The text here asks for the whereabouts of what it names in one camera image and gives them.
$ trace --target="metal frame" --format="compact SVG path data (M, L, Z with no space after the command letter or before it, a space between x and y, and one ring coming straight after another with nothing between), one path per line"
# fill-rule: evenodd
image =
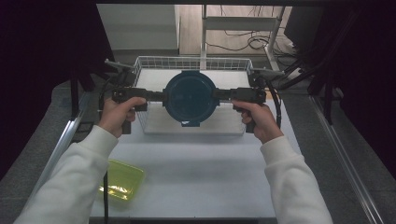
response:
M161 4L161 5L228 5L228 6L290 6L290 7L344 7L356 0L96 0L96 4Z
M329 123L326 121L325 116L321 112L323 108L320 104L320 101L318 100L318 97L310 96L309 99L311 100L312 105L314 106L318 114L320 123L322 124L324 131L332 142L332 147L334 148L335 154L337 155L338 160L344 168L346 177L348 178L350 185L354 189L359 201L361 202L364 213L368 217L370 223L383 224L384 221L378 213L378 209L376 208L375 202L370 195L369 190L362 182L358 171L355 169L352 160L347 155L347 151L341 143L341 140L339 139L334 127L332 125L329 125Z
M32 193L27 200L25 207L29 204L31 199L37 194L38 190L47 182L52 174L53 169L55 168L56 163L61 158L61 156L66 152L67 148L69 147L73 135L75 134L78 125L81 122L82 117L86 111L88 106L88 102L91 98L90 92L84 92L81 96L79 101L79 111L76 114L74 119L71 119L67 122L66 127L64 128L64 132L62 133L61 137L59 138L58 143L56 144L55 149L53 149L52 154L49 157L49 162L47 163L46 167L44 168L41 176L38 178L37 182L35 183L35 187L32 190Z
M276 18L250 18L250 17L208 17L206 5L202 5L202 41L201 58L206 57L206 31L207 30L233 30L233 31L270 31L269 43L265 46L265 53L274 71L279 71L273 50L277 32L282 22L285 6L282 7Z

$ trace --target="white table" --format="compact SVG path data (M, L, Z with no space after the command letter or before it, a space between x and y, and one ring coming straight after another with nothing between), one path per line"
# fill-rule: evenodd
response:
M267 104L275 113L273 101ZM282 131L301 153L282 105ZM129 202L109 200L110 217L261 218L274 217L264 174L261 143L242 136L143 134L138 121L123 135L110 159L143 169L146 178ZM98 193L91 216L104 215Z

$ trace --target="white sleeve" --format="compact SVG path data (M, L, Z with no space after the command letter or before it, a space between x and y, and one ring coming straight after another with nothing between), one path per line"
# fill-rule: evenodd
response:
M288 138L273 139L261 151L278 223L332 223L314 174L304 157L294 152Z
M15 223L88 223L108 156L117 143L111 133L93 126L83 141L66 150Z

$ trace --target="black cable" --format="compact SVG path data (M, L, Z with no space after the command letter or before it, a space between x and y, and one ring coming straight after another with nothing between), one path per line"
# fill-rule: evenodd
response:
M227 16L227 14L225 14L224 9L222 9L222 5L220 5L220 10L221 10L221 16L222 16L222 13L223 13L223 12L224 12L224 16Z
M213 45L213 44L209 44L209 43L207 43L206 42L206 44L208 45L208 46L211 46L211 47L216 47L216 48L221 48L221 49L227 49L227 50L232 50L232 51L239 51L239 50L242 50L242 49L246 49L247 47L251 47L252 49L264 49L265 48L265 46L268 44L268 40L267 39L265 39L265 38L267 38L267 36L263 36L263 35L255 35L255 36L253 36L253 37L250 37L248 40L247 40L247 45L246 46L244 46L244 47L242 47L241 49L228 49L228 48L225 48L225 47L223 47L223 46L220 46L220 45ZM251 43L253 43L253 42L255 42L255 41L259 41L259 42L265 42L266 43L266 45L262 45L262 46L260 46L260 47L253 47L252 45L251 45Z
M253 35L253 33L255 33L255 32L257 32L257 31L250 31L250 32L243 33L243 34L237 34L237 35L235 35L235 36L241 36L241 35Z
M279 92L276 92L277 98L279 99L279 106L282 106L282 97L280 97Z
M111 81L112 77L110 77L102 86L102 90L99 93L99 118L102 117L103 107L105 106L105 92L107 84Z
M265 80L265 82L267 83L268 89L270 90L271 95L274 99L274 104L275 104L275 109L276 109L276 124L280 128L280 123L282 120L282 115L281 115L281 111L280 111L280 102L279 102L279 99L277 98L277 93L276 93L275 88L272 85L271 81Z
M251 10L249 11L249 13L247 14L247 16L249 16L250 13L251 13L255 8L256 8L256 7L253 7L253 9L251 9Z
M262 10L262 6L259 7L259 13L257 13L257 17L260 16L260 11Z
M103 177L103 202L105 203L105 224L108 223L108 178L107 172Z

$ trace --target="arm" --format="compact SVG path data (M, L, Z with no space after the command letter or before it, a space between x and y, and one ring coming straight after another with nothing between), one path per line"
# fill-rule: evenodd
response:
M304 157L294 152L288 138L276 126L269 107L244 102L233 104L250 111L251 116L248 112L242 113L244 123L256 121L254 134L263 143L265 175L271 187L277 221L280 224L332 223L314 174Z
M15 223L88 223L108 156L118 143L121 124L134 121L130 109L143 98L117 105L107 100L98 126L81 142L72 144L57 162L49 180L27 204Z

